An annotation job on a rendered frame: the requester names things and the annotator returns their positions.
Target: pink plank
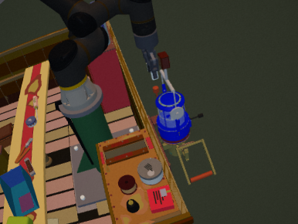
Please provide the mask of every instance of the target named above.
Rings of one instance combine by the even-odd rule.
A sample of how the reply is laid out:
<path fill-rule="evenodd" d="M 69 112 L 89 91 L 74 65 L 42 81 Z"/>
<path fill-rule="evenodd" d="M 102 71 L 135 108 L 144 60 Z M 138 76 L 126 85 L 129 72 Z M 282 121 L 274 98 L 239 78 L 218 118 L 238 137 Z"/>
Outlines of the pink plank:
<path fill-rule="evenodd" d="M 14 102 L 13 104 L 9 104 L 7 106 L 0 108 L 0 114 L 15 109 L 18 106 L 18 102 Z"/>
<path fill-rule="evenodd" d="M 46 198 L 46 206 L 48 211 L 60 209 L 75 204 L 76 199 L 74 195 L 74 190 Z"/>
<path fill-rule="evenodd" d="M 99 219 L 93 219 L 87 222 L 81 222 L 81 224 L 112 224 L 112 218 L 110 216 L 104 216 Z"/>
<path fill-rule="evenodd" d="M 60 100 L 61 99 L 61 96 L 60 95 L 61 95 L 61 93 L 56 94 L 56 95 L 51 96 L 51 97 L 48 97 L 47 104 L 51 104 L 51 103 L 54 103 L 54 102 Z"/>
<path fill-rule="evenodd" d="M 73 188 L 73 176 L 46 182 L 46 194 L 51 195 Z"/>
<path fill-rule="evenodd" d="M 51 113 L 46 114 L 46 122 L 49 122 L 51 120 L 55 120 L 57 118 L 63 117 L 63 114 L 60 111 L 53 111 Z"/>
<path fill-rule="evenodd" d="M 48 90 L 48 97 L 51 97 L 52 95 L 58 94 L 60 93 L 60 88 L 59 87 L 55 87 L 51 90 Z"/>
<path fill-rule="evenodd" d="M 70 141 L 70 146 L 79 144 L 79 140 L 77 139 L 75 134 L 69 137 L 69 141 Z"/>
<path fill-rule="evenodd" d="M 3 222 L 3 212 L 4 209 L 0 209 L 0 222 Z"/>
<path fill-rule="evenodd" d="M 128 129 L 130 127 L 137 126 L 137 122 L 134 119 L 134 116 L 125 118 L 123 120 L 119 120 L 113 123 L 109 123 L 109 128 L 111 133 L 115 133 L 118 131 L 122 131 L 124 129 Z"/>
<path fill-rule="evenodd" d="M 46 132 L 68 125 L 65 117 L 46 123 Z"/>
<path fill-rule="evenodd" d="M 15 115 L 16 115 L 16 109 L 10 110 L 9 112 L 0 114 L 0 121 L 9 119 L 10 117 L 15 117 Z"/>
<path fill-rule="evenodd" d="M 48 154 L 67 147 L 69 147 L 69 137 L 64 137 L 46 144 L 46 153 Z"/>
<path fill-rule="evenodd" d="M 0 208 L 4 207 L 4 198 L 5 198 L 4 194 L 0 195 Z"/>
<path fill-rule="evenodd" d="M 89 66 L 93 82 L 103 91 L 103 112 L 130 106 L 130 101 L 115 49 L 98 56 Z"/>

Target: dark green background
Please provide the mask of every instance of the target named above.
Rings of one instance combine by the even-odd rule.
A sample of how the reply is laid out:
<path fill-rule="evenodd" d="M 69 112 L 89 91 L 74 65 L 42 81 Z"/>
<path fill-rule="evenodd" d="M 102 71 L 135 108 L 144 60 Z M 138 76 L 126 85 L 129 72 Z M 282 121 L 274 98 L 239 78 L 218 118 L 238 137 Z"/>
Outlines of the dark green background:
<path fill-rule="evenodd" d="M 153 4 L 156 50 L 170 56 L 169 79 L 190 116 L 204 114 L 193 120 L 190 141 L 205 139 L 217 171 L 188 185 L 178 158 L 167 153 L 195 223 L 298 223 L 298 1 Z M 147 73 L 129 16 L 111 24 L 145 109 L 155 115 L 152 86 L 161 81 Z M 0 52 L 62 28 L 40 1 L 0 4 Z M 197 175 L 209 170 L 204 153 L 193 152 L 201 150 L 190 148 L 188 167 Z"/>

